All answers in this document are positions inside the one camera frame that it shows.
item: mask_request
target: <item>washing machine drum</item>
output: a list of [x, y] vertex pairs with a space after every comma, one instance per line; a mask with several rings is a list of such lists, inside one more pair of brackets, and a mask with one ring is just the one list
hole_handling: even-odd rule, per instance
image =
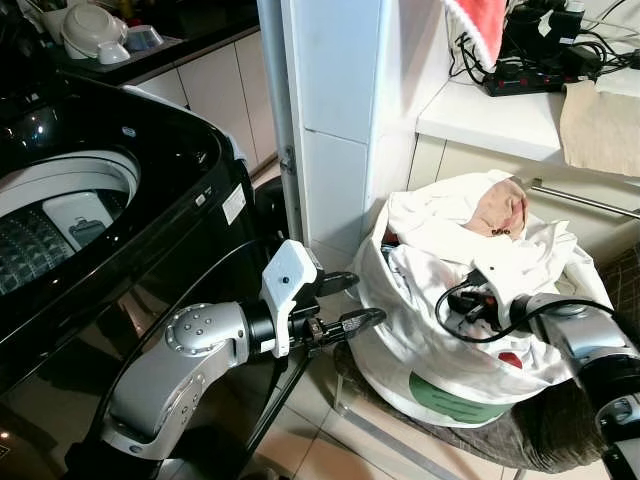
[[138, 177], [136, 164], [120, 153], [84, 151], [0, 179], [0, 296], [100, 236], [131, 202]]

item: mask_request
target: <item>kitchen counter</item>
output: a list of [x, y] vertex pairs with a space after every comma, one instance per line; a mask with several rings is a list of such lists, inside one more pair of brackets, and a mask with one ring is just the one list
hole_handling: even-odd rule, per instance
[[259, 30], [255, 2], [184, 0], [149, 14], [165, 42], [132, 53], [131, 59], [102, 65], [96, 59], [72, 60], [62, 46], [51, 47], [58, 68], [110, 85], [139, 83]]

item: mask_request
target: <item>pink cloth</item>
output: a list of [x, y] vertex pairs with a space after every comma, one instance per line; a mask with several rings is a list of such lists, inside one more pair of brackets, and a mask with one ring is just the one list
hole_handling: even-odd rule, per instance
[[495, 65], [504, 25], [506, 0], [442, 0], [462, 22], [485, 68]]

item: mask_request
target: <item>white cloth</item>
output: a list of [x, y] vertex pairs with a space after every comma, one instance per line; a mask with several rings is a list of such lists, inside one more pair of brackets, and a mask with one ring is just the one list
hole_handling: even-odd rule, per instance
[[[514, 334], [478, 345], [452, 337], [437, 324], [438, 298], [465, 278], [477, 258], [496, 257], [510, 269], [511, 282], [497, 285], [504, 298], [556, 293], [554, 283], [562, 276], [573, 285], [571, 293], [610, 305], [593, 261], [566, 230], [567, 222], [545, 224], [530, 216], [516, 240], [483, 237], [462, 227], [482, 195], [509, 176], [498, 171], [469, 174], [392, 194], [354, 262], [361, 302], [388, 315], [383, 324], [351, 341], [356, 363], [383, 398], [427, 423], [479, 426], [419, 404], [408, 388], [412, 373], [446, 392], [490, 405], [524, 400], [570, 376], [559, 352], [533, 335]], [[380, 252], [387, 226], [402, 243], [391, 252], [389, 266]], [[446, 318], [448, 307], [441, 313]], [[499, 360], [502, 352], [515, 353], [522, 369]]]

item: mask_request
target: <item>towel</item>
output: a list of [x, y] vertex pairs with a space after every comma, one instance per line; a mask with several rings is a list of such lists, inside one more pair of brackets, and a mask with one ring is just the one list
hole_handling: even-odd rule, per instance
[[560, 138], [568, 165], [640, 177], [640, 98], [568, 84]]
[[475, 44], [480, 63], [490, 69], [502, 45], [506, 0], [442, 0], [464, 25]]

